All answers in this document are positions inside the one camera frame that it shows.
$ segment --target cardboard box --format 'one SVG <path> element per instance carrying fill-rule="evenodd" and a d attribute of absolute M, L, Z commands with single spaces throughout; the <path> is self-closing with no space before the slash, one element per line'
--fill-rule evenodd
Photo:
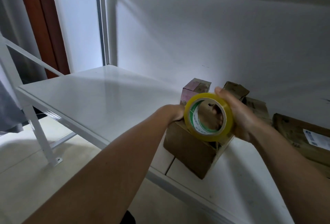
<path fill-rule="evenodd" d="M 311 145 L 303 130 L 330 137 L 330 130 L 303 122 L 285 115 L 274 114 L 273 126 L 295 149 L 311 161 L 324 175 L 330 178 L 330 151 Z"/>
<path fill-rule="evenodd" d="M 180 104 L 186 105 L 191 97 L 200 93 L 208 93 L 211 83 L 197 78 L 192 79 L 184 86 L 181 93 Z"/>
<path fill-rule="evenodd" d="M 208 91 L 211 83 L 207 82 L 204 84 L 208 84 Z M 183 94 L 186 93 L 186 87 L 187 86 L 183 89 Z M 249 93 L 249 90 L 245 89 L 242 85 L 233 82 L 226 82 L 224 89 L 230 91 L 241 101 Z M 186 101 L 183 101 L 182 98 L 183 97 L 181 96 L 181 103 L 185 105 Z M 254 109 L 257 116 L 267 117 L 268 111 L 264 102 L 251 99 L 248 106 L 251 109 Z M 233 134 L 228 134 L 221 140 L 221 144 L 219 142 L 205 142 L 192 136 L 187 129 L 184 120 L 182 120 L 173 122 L 167 128 L 164 139 L 164 148 L 179 159 L 198 178 L 203 179 L 225 151 L 226 147 L 228 147 L 233 137 Z"/>

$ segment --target yellow tape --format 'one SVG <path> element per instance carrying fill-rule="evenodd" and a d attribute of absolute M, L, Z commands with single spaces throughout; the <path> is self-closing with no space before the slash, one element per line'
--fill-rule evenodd
<path fill-rule="evenodd" d="M 223 125 L 220 130 L 208 129 L 198 119 L 199 105 L 206 99 L 214 100 L 215 104 L 221 109 Z M 191 97 L 184 109 L 184 121 L 191 134 L 203 141 L 220 141 L 222 137 L 230 133 L 234 124 L 229 105 L 215 93 L 201 93 Z"/>

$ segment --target floor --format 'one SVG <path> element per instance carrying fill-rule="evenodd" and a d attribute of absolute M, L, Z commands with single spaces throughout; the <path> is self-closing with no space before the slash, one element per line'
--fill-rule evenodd
<path fill-rule="evenodd" d="M 49 117 L 40 119 L 49 141 L 70 132 Z M 0 224 L 19 224 L 87 164 L 100 149 L 75 136 L 55 149 L 63 158 L 47 164 L 30 125 L 24 131 L 0 136 Z M 129 207 L 139 223 L 214 223 L 145 179 Z"/>

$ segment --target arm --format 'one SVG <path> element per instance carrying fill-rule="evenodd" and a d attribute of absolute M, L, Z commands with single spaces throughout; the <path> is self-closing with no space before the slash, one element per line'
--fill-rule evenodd
<path fill-rule="evenodd" d="M 184 107 L 166 105 L 103 149 L 24 223 L 119 223 L 167 126 Z"/>
<path fill-rule="evenodd" d="M 235 135 L 258 150 L 295 223 L 330 220 L 330 182 L 274 128 L 256 117 L 228 91 L 216 88 L 237 123 Z"/>

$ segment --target hand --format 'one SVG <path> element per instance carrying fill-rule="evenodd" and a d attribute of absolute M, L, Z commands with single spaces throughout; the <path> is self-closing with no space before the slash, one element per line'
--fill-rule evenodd
<path fill-rule="evenodd" d="M 170 121 L 179 121 L 184 117 L 184 106 L 182 105 L 165 105 L 161 109 L 169 115 Z"/>
<path fill-rule="evenodd" d="M 233 112 L 234 121 L 236 123 L 236 126 L 234 126 L 232 131 L 233 134 L 242 140 L 253 142 L 253 138 L 250 135 L 251 130 L 256 126 L 265 123 L 229 91 L 216 87 L 214 92 L 229 104 L 230 109 Z"/>

